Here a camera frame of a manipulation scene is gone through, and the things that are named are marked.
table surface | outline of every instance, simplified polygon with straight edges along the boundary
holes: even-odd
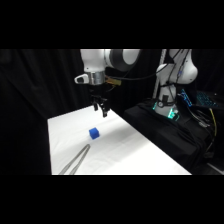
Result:
[[[103,118],[101,110],[88,107],[50,119],[48,127],[53,175],[87,144],[91,148],[77,175],[190,175],[113,111]],[[93,128],[100,132],[95,140],[89,135]]]

metal tongs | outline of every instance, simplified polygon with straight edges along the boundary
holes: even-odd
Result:
[[[85,151],[85,153],[83,154],[83,156],[81,157],[79,163],[75,166],[75,168],[70,172],[69,175],[75,175],[77,170],[79,169],[79,167],[81,166],[83,160],[85,159],[87,153],[89,152],[90,149],[90,145],[86,145],[79,153],[78,155],[68,164],[65,166],[65,168],[59,173],[59,175],[64,175],[68,169],[72,166],[72,164],[79,158],[79,156]]]

blue cube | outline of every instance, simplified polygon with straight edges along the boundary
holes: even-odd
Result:
[[[93,140],[100,137],[100,133],[96,128],[89,130],[89,133]]]

wire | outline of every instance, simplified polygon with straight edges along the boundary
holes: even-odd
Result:
[[[215,115],[214,115],[212,109],[209,109],[209,110],[211,111],[212,118],[213,118],[213,121],[214,121],[214,125],[215,125],[215,137],[216,137],[217,136],[217,132],[218,132],[218,128],[217,128],[217,123],[216,123]]]
[[[182,49],[180,49],[180,50],[174,55],[174,57],[172,58],[172,60],[174,60],[174,59],[176,58],[176,56],[180,53],[181,50],[182,50]],[[159,71],[153,73],[152,75],[149,75],[149,76],[146,76],[146,77],[142,77],[142,78],[133,78],[133,79],[125,78],[125,77],[128,75],[129,72],[128,72],[124,77],[112,77],[112,76],[108,76],[108,77],[110,77],[110,78],[112,78],[112,79],[118,79],[118,80],[124,80],[124,81],[125,81],[125,80],[126,80],[126,81],[140,81],[140,80],[149,79],[149,78],[155,76],[156,74],[158,74],[158,73],[160,73],[162,70],[164,70],[168,65],[169,65],[169,64],[167,64],[166,66],[164,66],[161,70],[159,70]]]
[[[113,86],[111,89],[109,89],[108,91],[106,91],[106,93],[111,92],[116,86]]]

black curtain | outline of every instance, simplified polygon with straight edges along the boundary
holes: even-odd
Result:
[[[79,50],[0,50],[0,174],[51,174],[47,119],[90,105]]]
[[[156,71],[161,49],[144,49],[128,77]],[[224,50],[194,49],[199,70],[198,89],[224,94]],[[88,86],[74,84],[83,73],[78,49],[0,50],[0,157],[8,174],[50,174],[47,119],[90,105]],[[124,76],[107,69],[107,74]],[[152,97],[156,77],[124,81],[111,92],[112,109],[119,115]]]

